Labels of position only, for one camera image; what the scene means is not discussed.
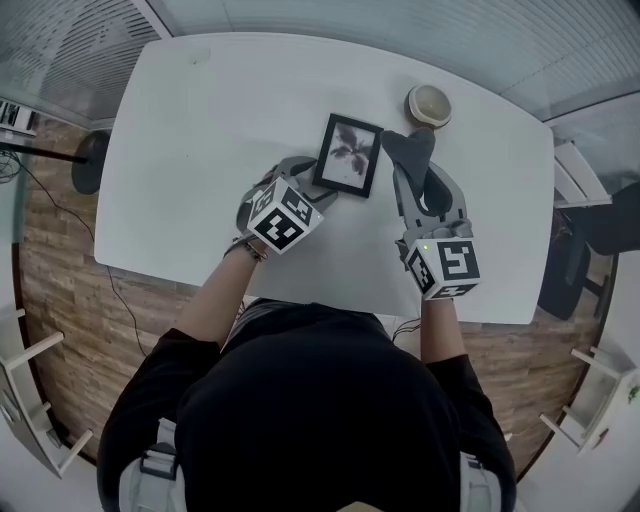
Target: photo of plant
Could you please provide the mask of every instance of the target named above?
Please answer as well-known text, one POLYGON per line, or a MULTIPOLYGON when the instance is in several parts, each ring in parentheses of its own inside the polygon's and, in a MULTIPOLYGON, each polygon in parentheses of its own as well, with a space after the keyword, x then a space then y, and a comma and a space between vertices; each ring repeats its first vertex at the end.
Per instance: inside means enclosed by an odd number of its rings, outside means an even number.
POLYGON ((382 128, 331 114, 313 178, 314 185, 369 197, 382 128))

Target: round container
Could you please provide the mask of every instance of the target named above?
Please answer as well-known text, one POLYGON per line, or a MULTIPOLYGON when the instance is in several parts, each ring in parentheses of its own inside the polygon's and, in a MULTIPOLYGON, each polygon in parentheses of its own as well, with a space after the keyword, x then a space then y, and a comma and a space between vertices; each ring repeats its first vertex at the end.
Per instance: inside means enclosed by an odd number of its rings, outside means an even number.
POLYGON ((449 98, 437 87, 418 85, 409 91, 407 103, 411 115, 421 123, 440 128, 451 119, 449 98))

